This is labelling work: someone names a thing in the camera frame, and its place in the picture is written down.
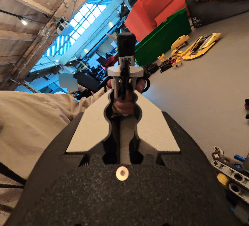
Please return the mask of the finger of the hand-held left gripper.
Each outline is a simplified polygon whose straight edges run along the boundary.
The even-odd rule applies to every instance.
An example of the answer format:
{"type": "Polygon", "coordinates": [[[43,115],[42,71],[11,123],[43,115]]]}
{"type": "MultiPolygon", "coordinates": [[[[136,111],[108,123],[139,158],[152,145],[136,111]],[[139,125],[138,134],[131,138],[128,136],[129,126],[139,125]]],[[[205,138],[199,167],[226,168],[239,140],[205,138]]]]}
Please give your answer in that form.
{"type": "Polygon", "coordinates": [[[114,90],[114,98],[119,97],[120,90],[120,66],[112,66],[107,69],[107,74],[111,79],[111,88],[114,90]]]}
{"type": "Polygon", "coordinates": [[[140,90],[144,89],[144,69],[141,67],[130,66],[129,67],[129,84],[130,92],[134,92],[135,89],[140,90]]]}

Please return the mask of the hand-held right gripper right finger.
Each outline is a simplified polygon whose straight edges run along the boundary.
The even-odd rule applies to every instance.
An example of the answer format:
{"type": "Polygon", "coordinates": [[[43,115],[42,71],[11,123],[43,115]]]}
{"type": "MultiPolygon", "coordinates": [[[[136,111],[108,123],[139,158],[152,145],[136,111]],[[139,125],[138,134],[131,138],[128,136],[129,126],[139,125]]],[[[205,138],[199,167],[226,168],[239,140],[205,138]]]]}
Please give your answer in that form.
{"type": "Polygon", "coordinates": [[[138,91],[134,102],[134,133],[129,143],[130,162],[142,162],[146,155],[157,161],[166,154],[180,154],[180,148],[163,112],[138,91]]]}

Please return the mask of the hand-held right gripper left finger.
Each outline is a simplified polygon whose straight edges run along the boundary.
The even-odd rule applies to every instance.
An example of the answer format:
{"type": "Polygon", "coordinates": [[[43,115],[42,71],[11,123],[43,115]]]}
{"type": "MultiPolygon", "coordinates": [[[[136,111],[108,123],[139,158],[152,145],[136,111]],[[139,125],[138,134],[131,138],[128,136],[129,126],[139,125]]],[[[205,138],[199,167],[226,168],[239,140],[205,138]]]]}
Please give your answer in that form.
{"type": "Polygon", "coordinates": [[[111,116],[114,91],[108,90],[84,112],[66,149],[67,154],[100,155],[104,163],[117,163],[117,143],[111,116]]]}

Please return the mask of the person's left hand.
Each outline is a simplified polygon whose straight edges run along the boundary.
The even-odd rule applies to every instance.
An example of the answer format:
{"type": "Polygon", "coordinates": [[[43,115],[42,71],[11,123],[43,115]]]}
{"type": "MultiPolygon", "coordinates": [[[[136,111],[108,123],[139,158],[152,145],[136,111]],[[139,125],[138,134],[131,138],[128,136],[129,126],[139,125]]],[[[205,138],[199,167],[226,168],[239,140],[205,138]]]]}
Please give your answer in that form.
{"type": "MultiPolygon", "coordinates": [[[[140,78],[136,82],[136,88],[135,89],[139,93],[142,93],[142,91],[145,89],[145,87],[146,87],[146,81],[144,79],[140,78]]],[[[122,100],[120,97],[118,97],[117,99],[114,99],[113,108],[115,110],[117,110],[117,112],[119,112],[122,115],[133,114],[133,112],[134,112],[134,104],[132,102],[132,92],[130,92],[129,90],[126,91],[125,100],[122,100]]]]}

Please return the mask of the black toy tyre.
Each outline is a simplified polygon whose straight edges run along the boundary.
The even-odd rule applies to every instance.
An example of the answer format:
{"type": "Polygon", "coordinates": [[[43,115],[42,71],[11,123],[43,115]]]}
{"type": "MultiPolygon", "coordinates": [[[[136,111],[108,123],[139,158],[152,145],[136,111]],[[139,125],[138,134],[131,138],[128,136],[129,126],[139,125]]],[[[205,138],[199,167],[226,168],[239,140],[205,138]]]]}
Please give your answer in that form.
{"type": "Polygon", "coordinates": [[[144,66],[144,69],[147,70],[147,73],[154,74],[159,69],[159,66],[157,63],[148,63],[144,66]]]}

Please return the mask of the green plastic bin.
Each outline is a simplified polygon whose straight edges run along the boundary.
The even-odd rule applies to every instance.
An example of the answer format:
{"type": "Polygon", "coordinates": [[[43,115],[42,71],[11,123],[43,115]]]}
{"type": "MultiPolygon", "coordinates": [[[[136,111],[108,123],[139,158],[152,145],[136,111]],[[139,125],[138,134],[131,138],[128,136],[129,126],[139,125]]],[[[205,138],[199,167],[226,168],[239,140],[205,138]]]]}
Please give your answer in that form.
{"type": "Polygon", "coordinates": [[[135,47],[135,61],[138,66],[153,63],[157,57],[171,49],[181,36],[191,32],[187,8],[169,16],[135,47]]]}

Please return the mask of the red plastic bin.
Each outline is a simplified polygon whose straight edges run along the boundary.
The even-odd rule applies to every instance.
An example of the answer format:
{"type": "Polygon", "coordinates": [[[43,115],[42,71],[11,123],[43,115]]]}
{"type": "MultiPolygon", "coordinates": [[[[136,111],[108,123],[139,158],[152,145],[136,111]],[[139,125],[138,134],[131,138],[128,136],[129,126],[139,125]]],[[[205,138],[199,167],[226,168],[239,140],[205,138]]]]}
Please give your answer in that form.
{"type": "Polygon", "coordinates": [[[141,42],[169,16],[185,7],[185,0],[138,0],[129,12],[125,25],[141,42]]]}

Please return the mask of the yellow car fender piece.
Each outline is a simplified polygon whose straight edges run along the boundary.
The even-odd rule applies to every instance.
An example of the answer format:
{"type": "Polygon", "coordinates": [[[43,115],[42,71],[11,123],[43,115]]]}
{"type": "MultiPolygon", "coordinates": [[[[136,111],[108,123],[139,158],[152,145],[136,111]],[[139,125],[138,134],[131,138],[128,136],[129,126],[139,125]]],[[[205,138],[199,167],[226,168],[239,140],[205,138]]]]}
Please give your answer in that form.
{"type": "Polygon", "coordinates": [[[183,35],[179,37],[171,46],[171,50],[177,50],[188,44],[189,36],[183,35]]]}

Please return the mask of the large yellow car body panel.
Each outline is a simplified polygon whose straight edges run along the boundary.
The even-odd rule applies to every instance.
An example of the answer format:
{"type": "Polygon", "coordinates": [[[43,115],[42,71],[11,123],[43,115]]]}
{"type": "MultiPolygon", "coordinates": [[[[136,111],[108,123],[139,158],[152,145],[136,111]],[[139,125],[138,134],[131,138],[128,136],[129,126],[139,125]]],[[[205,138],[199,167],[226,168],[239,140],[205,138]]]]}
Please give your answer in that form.
{"type": "Polygon", "coordinates": [[[219,40],[222,33],[211,33],[199,37],[183,54],[183,60],[193,60],[206,54],[219,40]]]}

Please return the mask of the white ceiling-mounted device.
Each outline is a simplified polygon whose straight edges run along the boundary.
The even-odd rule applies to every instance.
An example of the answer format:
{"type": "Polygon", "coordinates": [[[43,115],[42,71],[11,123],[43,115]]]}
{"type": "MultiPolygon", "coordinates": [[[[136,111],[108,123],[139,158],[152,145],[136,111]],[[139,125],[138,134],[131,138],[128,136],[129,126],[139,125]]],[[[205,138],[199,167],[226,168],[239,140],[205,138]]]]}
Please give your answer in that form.
{"type": "Polygon", "coordinates": [[[61,35],[64,29],[68,28],[69,22],[66,20],[65,17],[57,18],[56,19],[56,32],[58,35],[61,35]]]}

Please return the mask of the partly built toy car chassis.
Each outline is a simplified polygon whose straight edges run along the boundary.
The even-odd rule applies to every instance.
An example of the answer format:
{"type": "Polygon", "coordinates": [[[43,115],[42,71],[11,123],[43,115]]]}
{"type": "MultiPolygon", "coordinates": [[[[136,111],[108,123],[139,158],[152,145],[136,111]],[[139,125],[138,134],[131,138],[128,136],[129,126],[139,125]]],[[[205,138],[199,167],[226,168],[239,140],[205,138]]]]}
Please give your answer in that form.
{"type": "Polygon", "coordinates": [[[225,189],[230,208],[242,225],[249,225],[249,154],[229,158],[220,147],[214,146],[211,156],[211,165],[225,189]]]}

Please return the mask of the person's beige jacket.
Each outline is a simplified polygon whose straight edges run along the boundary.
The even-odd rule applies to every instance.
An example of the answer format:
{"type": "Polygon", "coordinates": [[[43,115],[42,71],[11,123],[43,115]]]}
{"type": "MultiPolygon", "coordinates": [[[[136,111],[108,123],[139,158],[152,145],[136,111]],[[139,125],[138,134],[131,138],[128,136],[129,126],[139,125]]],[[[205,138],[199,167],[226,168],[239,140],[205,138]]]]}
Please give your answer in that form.
{"type": "MultiPolygon", "coordinates": [[[[0,184],[22,186],[22,184],[0,174],[0,184]]],[[[0,188],[0,225],[4,225],[11,212],[17,205],[22,193],[22,188],[0,188]]]]}

